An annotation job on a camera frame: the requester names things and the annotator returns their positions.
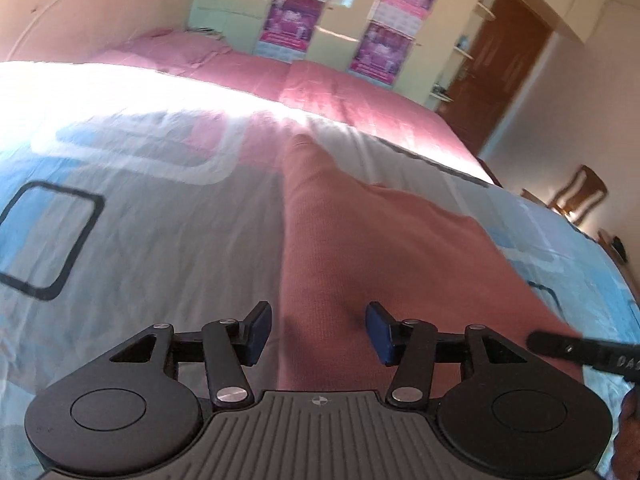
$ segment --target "pink fabric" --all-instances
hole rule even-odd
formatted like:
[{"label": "pink fabric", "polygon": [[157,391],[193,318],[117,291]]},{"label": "pink fabric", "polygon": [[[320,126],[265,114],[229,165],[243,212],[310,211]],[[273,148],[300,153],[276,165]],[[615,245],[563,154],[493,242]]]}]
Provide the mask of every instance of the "pink fabric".
[{"label": "pink fabric", "polygon": [[153,30],[118,46],[117,50],[148,57],[159,65],[197,68],[216,54],[231,51],[223,40],[216,40],[196,32],[169,32]]},{"label": "pink fabric", "polygon": [[[237,105],[237,109],[250,115],[242,133],[238,161],[247,167],[282,175],[282,157],[287,143],[291,137],[306,134],[309,130],[287,116],[274,116],[268,106],[257,107],[253,97],[248,102],[242,102],[243,98],[249,97],[251,96],[239,95],[234,98],[234,106]],[[235,110],[228,110],[228,105],[229,102],[224,105],[212,104],[206,113],[198,117],[189,137],[183,143],[206,157],[215,155],[229,119],[235,117]]]},{"label": "pink fabric", "polygon": [[146,57],[123,52],[121,50],[105,50],[88,61],[89,63],[103,63],[106,65],[123,65],[137,66],[139,68],[148,68],[150,70],[158,70],[158,64]]},{"label": "pink fabric", "polygon": [[[394,370],[379,364],[364,327],[373,300],[441,332],[481,323],[521,346],[536,329],[577,336],[472,218],[355,180],[309,136],[289,141],[283,168],[278,388],[385,392]],[[550,362],[581,380],[579,367]],[[431,395],[459,381],[458,367],[437,365]]]},{"label": "pink fabric", "polygon": [[294,62],[280,102],[354,126],[487,182],[491,178],[436,113],[353,75]]},{"label": "pink fabric", "polygon": [[288,71],[287,63],[275,59],[229,52],[212,57],[186,75],[277,102]]},{"label": "pink fabric", "polygon": [[280,93],[280,102],[340,123],[349,122],[343,97],[338,90],[341,72],[318,63],[295,61]]}]

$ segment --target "bedroom wall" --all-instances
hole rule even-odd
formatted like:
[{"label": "bedroom wall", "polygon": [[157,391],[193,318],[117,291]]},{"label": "bedroom wall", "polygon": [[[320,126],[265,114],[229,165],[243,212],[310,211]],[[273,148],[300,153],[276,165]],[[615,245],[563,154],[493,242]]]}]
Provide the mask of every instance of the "bedroom wall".
[{"label": "bedroom wall", "polygon": [[0,60],[82,61],[156,27],[183,27],[193,0],[0,0]]},{"label": "bedroom wall", "polygon": [[609,2],[586,44],[558,36],[500,139],[483,153],[509,190],[547,202],[586,164],[609,197],[581,228],[621,237],[640,271],[640,10]]}]

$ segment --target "wall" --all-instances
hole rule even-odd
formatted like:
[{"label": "wall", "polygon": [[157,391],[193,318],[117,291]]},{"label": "wall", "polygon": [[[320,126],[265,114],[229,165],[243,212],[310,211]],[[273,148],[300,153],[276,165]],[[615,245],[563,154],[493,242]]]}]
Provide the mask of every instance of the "wall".
[{"label": "wall", "polygon": [[156,27],[183,27],[193,0],[0,0],[0,60],[82,61]]},{"label": "wall", "polygon": [[547,202],[581,165],[610,195],[583,230],[619,235],[640,270],[640,10],[609,2],[586,44],[558,37],[519,110],[482,154],[502,184]]},{"label": "wall", "polygon": [[[236,49],[252,52],[272,0],[194,0],[190,25],[221,31]],[[329,0],[306,59],[336,70],[348,67],[378,0]],[[424,104],[478,0],[436,0],[416,35],[394,90]]]}]

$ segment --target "wooden chair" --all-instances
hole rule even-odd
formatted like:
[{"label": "wooden chair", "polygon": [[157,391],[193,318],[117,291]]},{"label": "wooden chair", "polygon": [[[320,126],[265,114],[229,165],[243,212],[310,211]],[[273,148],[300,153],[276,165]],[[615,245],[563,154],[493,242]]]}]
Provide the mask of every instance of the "wooden chair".
[{"label": "wooden chair", "polygon": [[529,202],[533,202],[534,204],[537,204],[539,206],[546,207],[546,204],[544,202],[542,202],[542,200],[540,200],[537,196],[535,196],[528,189],[522,188],[522,192],[520,193],[520,196],[523,197],[523,198],[526,198],[527,200],[529,200]]},{"label": "wooden chair", "polygon": [[[571,196],[567,196],[569,191],[578,184],[580,179],[583,179],[583,181],[578,191]],[[585,207],[580,213],[580,216],[575,218],[577,211],[586,202],[598,194],[600,194],[599,197]],[[578,226],[608,194],[609,191],[607,190],[607,186],[605,186],[602,179],[596,175],[595,171],[588,166],[582,165],[580,169],[575,172],[574,177],[571,179],[569,184],[556,193],[547,207],[559,212],[562,216],[567,218],[569,222]]]}]

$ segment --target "black lever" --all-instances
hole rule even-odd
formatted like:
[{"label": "black lever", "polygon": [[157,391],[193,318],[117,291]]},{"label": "black lever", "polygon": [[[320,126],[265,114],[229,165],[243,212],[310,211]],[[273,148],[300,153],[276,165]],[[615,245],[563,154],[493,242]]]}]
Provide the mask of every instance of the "black lever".
[{"label": "black lever", "polygon": [[84,476],[159,465],[203,424],[198,399],[176,380],[178,362],[205,362],[214,409],[244,408],[255,399],[241,365],[258,361],[270,331],[265,301],[243,321],[209,323],[202,332],[150,326],[35,397],[24,420],[31,446],[44,467]]},{"label": "black lever", "polygon": [[529,334],[527,348],[536,354],[624,377],[625,381],[633,384],[636,418],[640,418],[640,345],[536,331]]},{"label": "black lever", "polygon": [[377,301],[367,305],[365,325],[380,362],[398,366],[385,402],[396,408],[426,409],[438,329],[418,319],[396,321]]}]

